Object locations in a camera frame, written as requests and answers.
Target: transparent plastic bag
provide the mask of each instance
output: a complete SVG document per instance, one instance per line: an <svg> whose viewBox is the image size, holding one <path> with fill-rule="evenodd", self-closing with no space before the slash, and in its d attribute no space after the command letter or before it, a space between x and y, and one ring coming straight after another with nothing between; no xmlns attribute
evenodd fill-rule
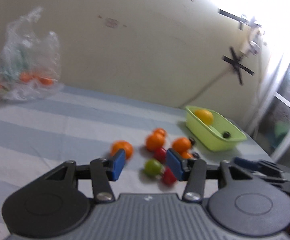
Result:
<svg viewBox="0 0 290 240"><path fill-rule="evenodd" d="M39 39L33 31L42 12L37 7L7 25L6 43L0 52L0 101L45 98L62 89L57 34Z"/></svg>

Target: silver bolt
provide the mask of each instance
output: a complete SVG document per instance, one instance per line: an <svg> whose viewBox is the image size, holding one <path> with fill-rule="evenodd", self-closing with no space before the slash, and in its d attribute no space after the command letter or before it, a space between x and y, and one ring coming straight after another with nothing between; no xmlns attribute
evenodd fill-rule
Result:
<svg viewBox="0 0 290 240"><path fill-rule="evenodd" d="M101 193L98 193L96 198L99 200L99 201L110 201L112 200L113 196L112 194L108 193L108 192L101 192Z"/></svg>
<svg viewBox="0 0 290 240"><path fill-rule="evenodd" d="M201 200L202 196L196 192L187 192L184 198L189 202L197 202Z"/></svg>

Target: yellow lemon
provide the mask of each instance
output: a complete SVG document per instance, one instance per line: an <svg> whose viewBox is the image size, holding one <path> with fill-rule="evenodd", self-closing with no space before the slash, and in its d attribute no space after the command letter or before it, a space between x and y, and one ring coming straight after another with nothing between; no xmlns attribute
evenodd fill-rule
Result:
<svg viewBox="0 0 290 240"><path fill-rule="evenodd" d="M194 115L196 115L207 126L213 124L214 121L213 114L207 109L197 109L194 112Z"/></svg>

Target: orange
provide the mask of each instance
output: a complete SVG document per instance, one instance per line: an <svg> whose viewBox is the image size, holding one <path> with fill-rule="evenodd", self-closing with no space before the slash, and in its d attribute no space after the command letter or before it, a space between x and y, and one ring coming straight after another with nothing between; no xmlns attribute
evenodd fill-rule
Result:
<svg viewBox="0 0 290 240"><path fill-rule="evenodd" d="M125 150L126 160L128 160L130 157L132 157L134 149L133 149L133 146L129 142L126 142L123 140L115 141L112 144L112 149L110 151L110 155L114 156L119 149Z"/></svg>
<svg viewBox="0 0 290 240"><path fill-rule="evenodd" d="M160 133L164 137L167 136L167 132L163 128L156 128L156 129L153 130L153 133Z"/></svg>
<svg viewBox="0 0 290 240"><path fill-rule="evenodd" d="M197 109L194 112L194 115L196 115L207 126L212 125L214 122L213 114L207 109Z"/></svg>
<svg viewBox="0 0 290 240"><path fill-rule="evenodd" d="M182 154L183 152L187 152L189 149L191 149L192 144L188 138L180 137L173 141L172 148L179 154Z"/></svg>
<svg viewBox="0 0 290 240"><path fill-rule="evenodd" d="M34 77L32 75L30 75L29 73L27 72L22 72L19 76L19 79L22 81L22 82L25 82L25 83L28 83L30 80L32 80Z"/></svg>
<svg viewBox="0 0 290 240"><path fill-rule="evenodd" d="M153 152L156 149L163 147L165 144L165 137L160 133L152 133L146 138L146 149Z"/></svg>
<svg viewBox="0 0 290 240"><path fill-rule="evenodd" d="M45 86L51 86L54 84L54 81L51 78L38 78L39 82L42 83Z"/></svg>
<svg viewBox="0 0 290 240"><path fill-rule="evenodd" d="M190 159L190 158L193 157L192 154L190 154L189 152L183 152L183 153L181 154L181 156L182 156L184 159Z"/></svg>

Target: green basket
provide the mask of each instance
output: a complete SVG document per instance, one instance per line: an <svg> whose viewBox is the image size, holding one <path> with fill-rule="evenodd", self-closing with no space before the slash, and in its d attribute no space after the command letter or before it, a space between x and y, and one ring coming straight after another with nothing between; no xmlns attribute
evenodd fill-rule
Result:
<svg viewBox="0 0 290 240"><path fill-rule="evenodd" d="M219 113L207 109L213 114L214 122L207 126L194 112L197 109L205 109L196 106L186 106L186 126L201 141L205 147L213 152L233 149L239 142L245 141L247 137L234 124ZM227 131L231 137L225 139L222 134Z"/></svg>

